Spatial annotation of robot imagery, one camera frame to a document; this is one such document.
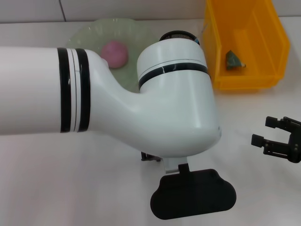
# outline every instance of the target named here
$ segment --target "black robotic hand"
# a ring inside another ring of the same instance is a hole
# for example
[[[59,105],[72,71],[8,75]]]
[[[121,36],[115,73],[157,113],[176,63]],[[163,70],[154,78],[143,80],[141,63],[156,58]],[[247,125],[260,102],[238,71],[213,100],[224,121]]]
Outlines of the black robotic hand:
[[[290,132],[288,144],[266,140],[256,134],[252,135],[251,144],[256,147],[264,147],[264,154],[299,163],[301,161],[301,122],[287,117],[279,121],[276,118],[267,117],[265,126]]]

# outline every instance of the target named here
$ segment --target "pink object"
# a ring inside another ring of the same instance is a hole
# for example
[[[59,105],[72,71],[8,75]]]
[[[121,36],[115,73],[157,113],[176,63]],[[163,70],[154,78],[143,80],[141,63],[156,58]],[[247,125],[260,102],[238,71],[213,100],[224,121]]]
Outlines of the pink object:
[[[111,68],[122,67],[128,60],[127,47],[119,41],[110,41],[103,47],[100,57],[105,59]]]

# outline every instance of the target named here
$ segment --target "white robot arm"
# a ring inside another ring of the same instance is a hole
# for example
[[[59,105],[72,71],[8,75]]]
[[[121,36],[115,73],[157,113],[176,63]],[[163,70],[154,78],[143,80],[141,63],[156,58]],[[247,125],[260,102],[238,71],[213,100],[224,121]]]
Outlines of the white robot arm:
[[[221,129],[202,49],[155,43],[137,62],[140,93],[123,89],[96,53],[0,48],[0,135],[102,131],[162,158],[218,142]]]

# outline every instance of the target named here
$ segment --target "translucent plate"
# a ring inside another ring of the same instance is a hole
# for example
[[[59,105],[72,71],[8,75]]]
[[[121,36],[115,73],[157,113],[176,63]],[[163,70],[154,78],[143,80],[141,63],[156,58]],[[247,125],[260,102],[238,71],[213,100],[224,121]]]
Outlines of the translucent plate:
[[[139,92],[137,59],[141,52],[158,41],[143,24],[131,19],[100,19],[78,31],[66,44],[67,48],[84,48],[100,54],[102,47],[111,40],[126,44],[128,63],[110,69],[118,83],[131,92]]]

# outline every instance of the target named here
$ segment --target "yellow bin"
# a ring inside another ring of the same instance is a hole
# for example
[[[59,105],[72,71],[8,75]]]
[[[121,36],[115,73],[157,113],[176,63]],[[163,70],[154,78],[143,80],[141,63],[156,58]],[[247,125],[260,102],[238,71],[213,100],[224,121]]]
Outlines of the yellow bin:
[[[263,89],[284,77],[290,43],[271,0],[206,0],[203,49],[215,88]],[[246,68],[226,70],[229,50]]]

